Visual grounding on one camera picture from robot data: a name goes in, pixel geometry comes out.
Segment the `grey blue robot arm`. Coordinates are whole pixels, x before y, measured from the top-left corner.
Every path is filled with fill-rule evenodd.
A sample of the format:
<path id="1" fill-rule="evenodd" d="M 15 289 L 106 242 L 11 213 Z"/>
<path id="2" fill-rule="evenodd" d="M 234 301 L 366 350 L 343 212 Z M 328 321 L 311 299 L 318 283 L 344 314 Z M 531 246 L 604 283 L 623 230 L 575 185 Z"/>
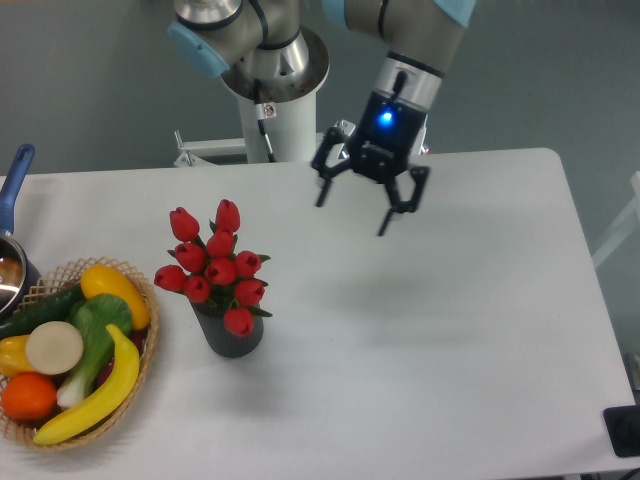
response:
<path id="1" fill-rule="evenodd" d="M 430 170 L 422 154 L 431 106 L 469 24 L 471 1 L 327 1 L 344 28 L 378 38 L 388 51 L 360 121 L 335 125 L 321 140 L 312 123 L 292 115 L 276 138 L 305 140 L 321 189 L 352 171 L 382 185 L 388 215 L 419 207 Z M 329 58 L 322 40 L 300 21 L 296 1 L 177 1 L 169 38 L 181 57 L 208 78 L 221 78 L 247 121 L 244 137 L 261 161 L 275 161 L 266 121 L 287 104 L 312 99 Z"/>

